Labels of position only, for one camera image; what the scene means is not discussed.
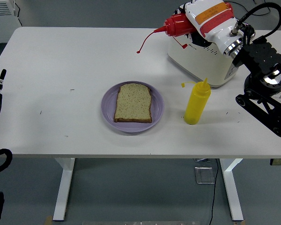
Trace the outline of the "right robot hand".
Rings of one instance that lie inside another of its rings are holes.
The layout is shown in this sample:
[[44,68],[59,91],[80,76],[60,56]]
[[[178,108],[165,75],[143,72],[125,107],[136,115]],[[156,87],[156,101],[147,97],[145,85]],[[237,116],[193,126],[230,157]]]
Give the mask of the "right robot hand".
[[222,0],[192,0],[181,5],[181,13],[195,27],[198,33],[208,42],[217,45],[222,54],[241,45],[243,36],[232,34],[237,19],[231,8]]

